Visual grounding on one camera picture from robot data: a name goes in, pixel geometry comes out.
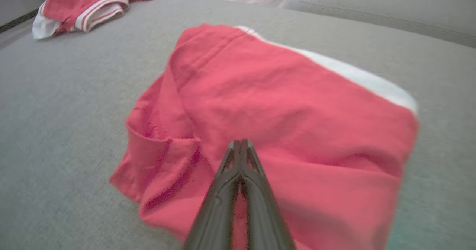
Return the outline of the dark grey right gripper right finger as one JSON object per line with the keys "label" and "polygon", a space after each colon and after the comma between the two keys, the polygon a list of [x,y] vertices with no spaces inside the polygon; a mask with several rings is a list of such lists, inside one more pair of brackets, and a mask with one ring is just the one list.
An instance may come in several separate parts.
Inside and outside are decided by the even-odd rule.
{"label": "dark grey right gripper right finger", "polygon": [[247,201],[249,250],[295,250],[264,168],[250,140],[241,141],[242,193]]}

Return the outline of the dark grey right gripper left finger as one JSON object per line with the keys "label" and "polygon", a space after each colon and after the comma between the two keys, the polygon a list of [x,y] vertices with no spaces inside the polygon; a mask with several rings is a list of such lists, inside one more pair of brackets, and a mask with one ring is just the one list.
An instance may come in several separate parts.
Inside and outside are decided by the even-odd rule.
{"label": "dark grey right gripper left finger", "polygon": [[234,206],[240,186],[240,140],[228,145],[211,182],[184,250],[231,250]]}

